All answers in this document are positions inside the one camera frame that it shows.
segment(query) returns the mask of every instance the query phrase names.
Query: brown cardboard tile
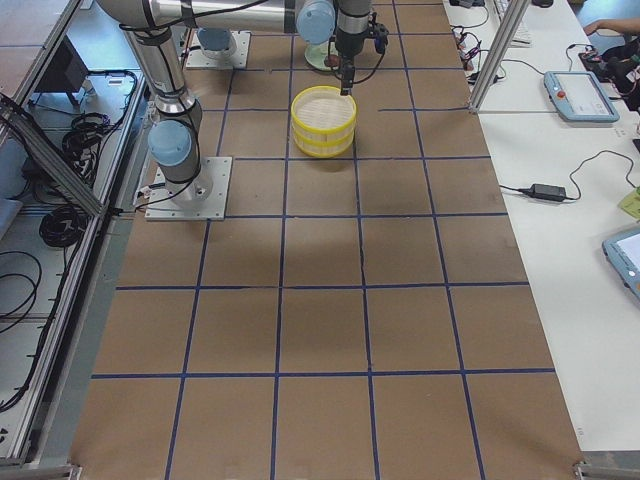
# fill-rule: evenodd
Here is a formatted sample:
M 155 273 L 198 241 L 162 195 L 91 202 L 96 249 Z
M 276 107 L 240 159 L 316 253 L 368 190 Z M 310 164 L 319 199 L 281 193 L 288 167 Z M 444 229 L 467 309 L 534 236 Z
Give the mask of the brown cardboard tile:
M 229 108 L 287 109 L 289 72 L 243 71 L 233 76 Z
M 358 158 L 419 157 L 413 112 L 368 112 L 356 124 Z
M 227 218 L 212 224 L 202 284 L 277 287 L 281 236 L 279 218 Z
M 311 66 L 307 63 L 304 58 L 304 52 L 307 49 L 308 43 L 305 42 L 301 36 L 296 35 L 293 39 L 293 68 L 308 68 L 309 71 L 312 71 Z M 331 73 L 325 73 L 327 77 L 331 76 Z
M 421 160 L 360 160 L 358 184 L 365 215 L 431 213 Z
M 553 368 L 528 286 L 451 291 L 467 368 Z
M 178 379 L 92 380 L 70 453 L 83 478 L 164 478 L 179 386 Z
M 489 155 L 480 120 L 467 110 L 418 112 L 418 123 L 427 157 Z
M 480 478 L 460 376 L 377 377 L 374 391 L 382 478 Z
M 281 215 L 284 161 L 242 160 L 233 164 L 227 215 Z
M 428 160 L 427 166 L 438 213 L 506 212 L 490 159 Z
M 462 70 L 410 70 L 416 108 L 466 108 L 469 85 Z
M 185 80 L 204 110 L 222 110 L 227 105 L 230 70 L 185 70 Z
M 450 282 L 525 282 L 527 275 L 509 218 L 438 220 Z
M 453 35 L 405 35 L 402 45 L 408 67 L 462 69 Z
M 273 379 L 187 380 L 170 478 L 269 478 L 272 422 Z
M 283 378 L 276 478 L 374 478 L 366 378 Z
M 367 284 L 442 282 L 431 218 L 366 218 L 362 228 Z
M 223 118 L 222 112 L 202 113 L 202 123 L 200 124 L 200 133 L 198 135 L 200 156 L 215 157 L 220 155 L 218 146 L 220 144 Z
M 193 291 L 116 291 L 95 373 L 181 372 Z
M 319 85 L 340 88 L 340 82 L 338 82 L 333 75 L 327 72 L 320 72 L 317 70 L 296 70 L 292 73 L 291 94 L 293 98 L 303 90 Z
M 306 153 L 304 153 L 302 150 L 300 150 L 298 148 L 298 146 L 295 143 L 295 140 L 293 138 L 293 129 L 290 129 L 290 135 L 289 135 L 289 158 L 292 159 L 314 159 L 316 162 L 319 161 L 332 161 L 332 160 L 336 160 L 336 159 L 340 159 L 340 160 L 347 160 L 347 159 L 353 159 L 353 145 L 349 146 L 344 152 L 335 155 L 333 157 L 328 157 L 328 158 L 319 158 L 319 157 L 313 157 L 311 155 L 307 155 Z
M 409 109 L 411 97 L 407 75 L 400 70 L 379 70 L 371 80 L 353 88 L 361 121 L 369 121 L 369 113 L 382 109 Z
M 221 155 L 284 158 L 288 112 L 228 112 Z
M 200 292 L 190 372 L 273 372 L 277 289 Z
M 396 5 L 402 33 L 446 33 L 451 35 L 447 12 L 442 5 Z
M 375 371 L 460 368 L 444 288 L 372 289 L 367 301 Z
M 582 457 L 554 374 L 467 379 L 487 478 L 575 478 Z
M 286 290 L 282 304 L 280 370 L 367 370 L 360 290 Z
M 289 163 L 287 215 L 355 215 L 352 160 Z
M 382 6 L 376 7 L 376 10 L 380 11 L 380 15 L 378 20 L 385 24 L 390 29 L 395 30 L 395 15 L 393 13 L 393 9 L 391 6 Z M 376 65 L 378 60 L 380 59 L 380 55 L 376 52 L 375 46 L 373 42 L 366 42 L 362 53 L 356 57 L 356 80 L 363 78 L 371 72 L 371 69 Z M 389 36 L 389 44 L 387 45 L 387 51 L 380 64 L 380 69 L 378 73 L 385 68 L 403 68 L 404 67 L 404 58 L 402 56 L 402 47 L 399 40 L 399 37 L 396 35 Z M 374 78 L 376 73 L 370 80 L 367 82 L 375 82 Z M 354 90 L 357 91 L 359 87 L 365 85 L 364 83 L 361 85 L 356 85 Z
M 13 98 L 41 53 L 39 47 L 0 48 L 0 93 Z
M 286 286 L 361 285 L 357 221 L 287 220 L 284 282 Z
M 247 68 L 271 71 L 291 67 L 291 41 L 287 35 L 251 36 Z
M 142 215 L 133 222 L 118 285 L 195 285 L 204 222 L 147 222 Z

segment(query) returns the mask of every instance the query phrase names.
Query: white mesh insert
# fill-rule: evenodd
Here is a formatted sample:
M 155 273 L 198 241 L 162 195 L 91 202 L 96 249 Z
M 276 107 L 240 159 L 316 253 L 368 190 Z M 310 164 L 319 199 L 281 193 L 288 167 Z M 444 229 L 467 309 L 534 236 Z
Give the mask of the white mesh insert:
M 314 90 L 298 99 L 296 115 L 308 127 L 339 128 L 353 115 L 353 105 L 337 93 Z

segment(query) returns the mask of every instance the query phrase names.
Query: tablet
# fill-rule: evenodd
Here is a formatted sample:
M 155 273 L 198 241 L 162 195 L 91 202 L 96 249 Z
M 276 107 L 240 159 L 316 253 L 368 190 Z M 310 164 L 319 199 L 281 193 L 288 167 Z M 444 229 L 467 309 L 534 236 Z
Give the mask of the tablet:
M 625 287 L 640 298 L 640 228 L 614 235 L 602 242 L 602 249 Z
M 611 123 L 620 118 L 592 72 L 546 72 L 544 86 L 565 120 Z

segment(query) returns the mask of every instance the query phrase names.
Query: blue joint cap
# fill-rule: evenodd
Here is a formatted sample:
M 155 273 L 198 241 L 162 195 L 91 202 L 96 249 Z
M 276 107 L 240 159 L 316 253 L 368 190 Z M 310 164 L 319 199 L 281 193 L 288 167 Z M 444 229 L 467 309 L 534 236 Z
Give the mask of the blue joint cap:
M 198 40 L 203 50 L 221 52 L 229 48 L 231 32 L 223 28 L 199 28 Z
M 335 24 L 336 12 L 328 0 L 307 0 L 296 19 L 298 33 L 312 45 L 329 40 Z
M 153 126 L 147 140 L 149 150 L 164 167 L 175 167 L 191 153 L 189 129 L 175 120 L 164 120 Z

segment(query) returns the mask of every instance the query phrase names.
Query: power adapter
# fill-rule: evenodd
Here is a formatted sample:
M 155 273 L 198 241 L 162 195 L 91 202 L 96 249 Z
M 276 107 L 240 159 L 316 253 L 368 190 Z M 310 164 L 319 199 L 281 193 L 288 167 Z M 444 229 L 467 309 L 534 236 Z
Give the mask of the power adapter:
M 565 200 L 569 200 L 565 188 L 556 185 L 534 183 L 529 188 L 518 188 L 517 190 L 527 197 L 537 198 L 538 200 L 548 200 L 550 202 L 564 202 Z

